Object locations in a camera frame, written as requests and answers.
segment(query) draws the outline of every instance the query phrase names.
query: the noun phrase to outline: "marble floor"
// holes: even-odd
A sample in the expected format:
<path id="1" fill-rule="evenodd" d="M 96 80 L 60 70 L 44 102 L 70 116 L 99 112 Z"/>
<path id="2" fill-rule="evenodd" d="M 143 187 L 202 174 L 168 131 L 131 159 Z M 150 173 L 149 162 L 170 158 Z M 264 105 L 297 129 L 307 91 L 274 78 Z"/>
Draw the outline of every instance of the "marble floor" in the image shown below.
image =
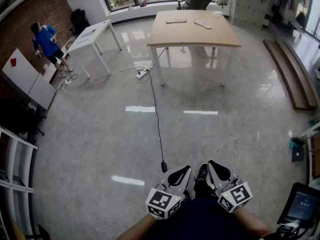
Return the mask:
<path id="1" fill-rule="evenodd" d="M 106 30 L 99 44 L 111 72 L 150 67 L 146 43 L 153 22 L 115 25 L 122 51 Z M 169 169 L 191 166 L 191 191 L 201 163 L 231 163 L 253 193 L 246 207 L 275 229 L 292 184 L 306 182 L 306 162 L 291 162 L 289 140 L 308 128 L 312 115 L 292 109 L 262 43 L 272 39 L 268 31 L 232 29 L 242 47 L 226 71 L 227 48 L 217 48 L 212 58 L 211 47 L 173 47 L 159 59 L 165 86 L 151 72 L 163 156 Z M 91 50 L 77 58 L 92 77 L 70 59 L 79 78 L 68 92 L 106 76 Z M 129 69 L 76 93 L 56 94 L 41 126 L 45 136 L 38 137 L 32 179 L 34 220 L 51 239 L 113 240 L 146 214 L 145 200 L 162 175 L 161 150 L 156 114 L 126 111 L 155 105 L 150 80 L 137 83 L 136 74 Z M 114 180 L 119 177 L 140 185 Z"/>

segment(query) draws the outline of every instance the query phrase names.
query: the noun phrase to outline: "black cable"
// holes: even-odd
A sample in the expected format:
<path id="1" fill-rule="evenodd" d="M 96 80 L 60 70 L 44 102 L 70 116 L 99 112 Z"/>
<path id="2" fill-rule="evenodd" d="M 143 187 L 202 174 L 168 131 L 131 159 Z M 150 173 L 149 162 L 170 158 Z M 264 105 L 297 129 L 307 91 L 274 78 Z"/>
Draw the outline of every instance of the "black cable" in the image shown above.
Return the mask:
<path id="1" fill-rule="evenodd" d="M 158 56 L 158 58 L 160 58 L 161 54 L 165 51 L 166 48 L 163 49 L 163 51 L 160 53 L 160 55 Z M 161 139 L 161 135 L 160 135 L 160 128 L 159 128 L 159 116 L 158 116 L 158 110 L 157 110 L 157 103 L 156 103 L 156 96 L 155 96 L 155 90 L 154 90 L 154 86 L 152 84 L 152 77 L 151 77 L 151 69 L 154 67 L 155 65 L 153 65 L 150 70 L 149 70 L 149 74 L 150 74 L 150 82 L 151 82 L 151 88 L 152 88 L 152 93 L 153 93 L 153 99 L 154 99 L 154 109 L 155 109 L 155 114 L 156 114 L 156 118 L 157 118 L 157 122 L 158 122 L 158 133 L 159 133 L 159 138 L 160 138 L 160 148 L 161 148 L 161 157 L 162 157 L 162 162 L 161 162 L 161 169 L 162 172 L 165 173 L 166 171 L 168 171 L 168 166 L 164 160 L 164 151 L 162 149 L 162 139 Z"/>

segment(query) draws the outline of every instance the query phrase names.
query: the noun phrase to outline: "power strip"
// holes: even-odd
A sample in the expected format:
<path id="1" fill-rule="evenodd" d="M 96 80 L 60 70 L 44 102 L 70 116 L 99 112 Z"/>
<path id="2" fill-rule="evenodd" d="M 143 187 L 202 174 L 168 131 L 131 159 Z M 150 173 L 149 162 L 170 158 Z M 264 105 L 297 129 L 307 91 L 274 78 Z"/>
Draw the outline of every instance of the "power strip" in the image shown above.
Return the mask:
<path id="1" fill-rule="evenodd" d="M 145 67 L 143 70 L 139 71 L 140 74 L 139 73 L 136 74 L 135 77 L 139 80 L 139 79 L 143 78 L 145 76 L 145 74 L 149 73 L 149 71 L 150 71 L 150 68 Z"/>

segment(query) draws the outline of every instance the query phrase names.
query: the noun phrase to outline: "shoe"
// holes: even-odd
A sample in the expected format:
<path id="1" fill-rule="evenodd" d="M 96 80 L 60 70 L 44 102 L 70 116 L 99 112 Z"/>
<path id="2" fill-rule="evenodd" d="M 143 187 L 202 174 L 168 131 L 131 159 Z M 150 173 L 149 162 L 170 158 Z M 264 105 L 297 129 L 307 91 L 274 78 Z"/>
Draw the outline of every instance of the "shoe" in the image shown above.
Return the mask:
<path id="1" fill-rule="evenodd" d="M 318 80 L 320 80 L 320 71 L 319 71 L 319 69 L 315 70 L 315 75 L 316 75 L 316 78 L 318 78 Z"/>
<path id="2" fill-rule="evenodd" d="M 70 66 L 67 67 L 67 70 L 68 70 L 69 72 L 74 71 L 74 69 L 73 69 L 72 67 L 70 67 Z"/>
<path id="3" fill-rule="evenodd" d="M 183 194 L 185 196 L 183 201 L 191 200 L 191 195 L 188 189 L 184 190 Z"/>
<path id="4" fill-rule="evenodd" d="M 198 171 L 198 177 L 194 180 L 194 184 L 196 184 L 196 181 L 207 181 L 207 175 L 208 175 L 208 164 L 205 162 L 201 164 Z"/>

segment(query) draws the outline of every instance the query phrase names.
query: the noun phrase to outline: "red brick wall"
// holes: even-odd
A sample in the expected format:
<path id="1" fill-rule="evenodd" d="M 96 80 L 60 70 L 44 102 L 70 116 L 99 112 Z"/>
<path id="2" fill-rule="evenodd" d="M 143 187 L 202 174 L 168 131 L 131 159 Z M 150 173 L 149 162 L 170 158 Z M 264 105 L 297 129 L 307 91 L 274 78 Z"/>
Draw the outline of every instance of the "red brick wall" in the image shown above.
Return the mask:
<path id="1" fill-rule="evenodd" d="M 0 22 L 0 70 L 18 48 L 31 65 L 43 74 L 43 66 L 49 61 L 35 57 L 30 27 L 37 22 L 51 25 L 56 29 L 57 39 L 63 46 L 72 36 L 69 31 L 72 27 L 71 12 L 67 0 L 25 0 L 13 9 Z M 12 97 L 17 98 L 16 93 L 0 77 L 0 99 Z"/>

